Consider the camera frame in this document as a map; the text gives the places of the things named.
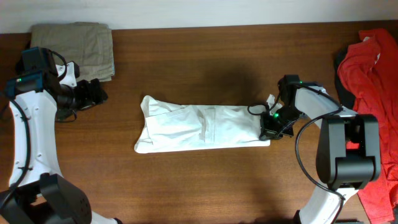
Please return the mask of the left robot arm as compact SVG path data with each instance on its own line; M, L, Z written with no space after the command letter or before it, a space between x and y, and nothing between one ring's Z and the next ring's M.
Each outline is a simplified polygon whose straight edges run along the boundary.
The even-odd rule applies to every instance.
M58 164L58 111L107 98L97 79L76 78L31 72L6 84L14 120L14 165L9 189L1 192L1 216L8 223L120 223L92 211L84 191L63 177Z

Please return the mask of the white polo shirt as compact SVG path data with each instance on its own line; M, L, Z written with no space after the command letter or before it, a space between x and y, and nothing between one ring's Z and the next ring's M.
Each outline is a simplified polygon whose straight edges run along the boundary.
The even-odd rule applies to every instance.
M261 141L262 105L178 105L146 95L141 102L144 128L134 145L140 154L234 147L267 147Z

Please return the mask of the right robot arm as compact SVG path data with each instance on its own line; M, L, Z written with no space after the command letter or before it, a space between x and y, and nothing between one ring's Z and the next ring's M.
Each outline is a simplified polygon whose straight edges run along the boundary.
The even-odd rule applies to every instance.
M381 173L379 125L371 114L357 114L333 99L316 82L303 82L298 75L284 75L278 82L277 100L260 114L261 141L293 136L292 126L309 117L295 135L295 155L306 178L315 185L310 200L295 212L293 223L335 223L349 198L377 180ZM320 128L316 154L317 178L305 169L299 140L312 124Z

